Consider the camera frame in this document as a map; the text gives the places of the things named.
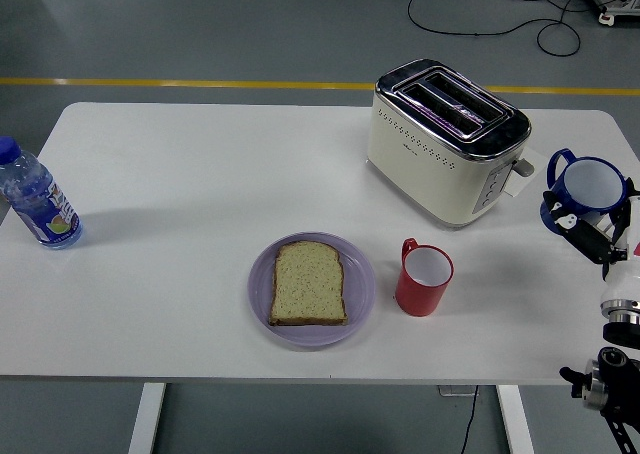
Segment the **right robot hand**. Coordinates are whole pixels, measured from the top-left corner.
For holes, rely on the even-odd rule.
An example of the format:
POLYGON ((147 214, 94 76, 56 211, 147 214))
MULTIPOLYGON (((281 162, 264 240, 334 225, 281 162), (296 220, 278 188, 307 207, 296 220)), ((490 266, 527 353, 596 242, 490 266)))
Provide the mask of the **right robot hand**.
POLYGON ((602 267, 604 315, 639 308, 639 190, 632 179, 626 180, 626 187, 627 198, 609 214, 607 231, 578 217, 552 191, 543 193, 543 204, 560 236, 602 267))

